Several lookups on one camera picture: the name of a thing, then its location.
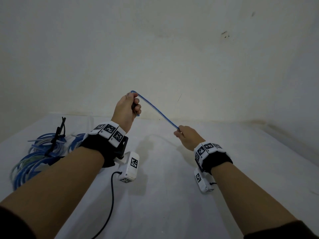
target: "person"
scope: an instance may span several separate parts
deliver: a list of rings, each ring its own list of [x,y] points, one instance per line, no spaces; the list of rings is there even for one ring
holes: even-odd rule
[[[123,96],[111,119],[126,133],[136,115],[141,114],[137,96],[137,93]],[[137,104],[134,111],[131,108],[133,103]],[[179,126],[174,135],[191,151],[205,141],[188,126]],[[0,203],[2,235],[54,238],[99,170],[105,163],[112,164],[113,161],[106,162],[107,158],[98,149],[81,146],[27,181]],[[212,167],[211,174],[244,238],[318,238],[231,162]]]

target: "person's left arm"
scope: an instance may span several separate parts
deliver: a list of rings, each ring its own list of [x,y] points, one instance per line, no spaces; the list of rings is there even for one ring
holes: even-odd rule
[[[128,93],[117,103],[112,121],[127,133],[141,113],[137,93]],[[135,112],[131,105],[138,104]],[[20,217],[36,238],[54,238],[104,163],[96,150],[79,147],[39,173],[6,197],[0,206]]]

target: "hand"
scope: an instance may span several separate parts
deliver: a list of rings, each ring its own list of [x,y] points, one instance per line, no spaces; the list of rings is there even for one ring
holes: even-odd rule
[[[119,102],[116,104],[114,114],[112,116],[111,121],[120,125],[120,127],[128,133],[131,129],[133,121],[136,117],[136,114],[141,114],[141,105],[139,103],[139,99],[136,98],[138,93],[128,93],[123,96]],[[138,104],[133,111],[131,106],[133,104]]]
[[[190,151],[194,151],[194,149],[201,142],[205,142],[205,139],[202,138],[195,129],[189,126],[179,126],[179,130],[174,132],[174,135],[181,140],[181,143]]]

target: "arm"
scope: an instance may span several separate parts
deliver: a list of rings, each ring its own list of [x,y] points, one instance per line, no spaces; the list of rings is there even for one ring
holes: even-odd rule
[[[123,96],[112,121],[127,133],[141,106],[137,93]],[[80,147],[6,197],[0,206],[19,216],[37,238],[54,238],[102,168],[100,152]]]
[[[187,126],[179,128],[181,132],[174,134],[187,149],[193,151],[205,141],[194,129]],[[233,164],[225,162],[212,168],[211,173],[244,235],[297,220]]]

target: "black and white square pattern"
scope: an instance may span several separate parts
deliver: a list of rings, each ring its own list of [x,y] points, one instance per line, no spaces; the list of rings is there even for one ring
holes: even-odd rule
[[[202,180],[199,174],[196,175],[196,179],[198,183]]]
[[[138,168],[138,160],[132,158],[132,160],[131,160],[131,166],[133,166],[134,168],[137,169],[137,168]]]
[[[114,126],[110,125],[110,124],[107,124],[106,127],[103,128],[104,131],[106,131],[108,133],[111,133],[111,134],[115,131],[115,129],[116,128]]]
[[[195,159],[198,161],[199,160],[199,155],[198,153],[195,154]]]
[[[120,179],[120,181],[124,182],[124,183],[129,183],[129,182],[132,182],[131,180],[127,179],[127,178],[124,178],[124,179]]]
[[[204,152],[205,152],[205,149],[203,148],[203,146],[201,146],[198,150],[197,150],[199,156],[201,156]]]
[[[113,137],[118,141],[121,142],[122,138],[124,137],[119,131],[116,131]]]
[[[214,146],[213,146],[213,144],[208,143],[208,144],[205,144],[204,147],[208,150],[208,149],[213,148]]]
[[[217,147],[217,148],[221,148],[221,146],[219,146],[218,144],[214,144],[214,143],[213,143],[213,145],[214,145],[215,147]]]
[[[93,130],[101,130],[104,126],[105,126],[105,124],[100,124],[96,128],[94,128]]]

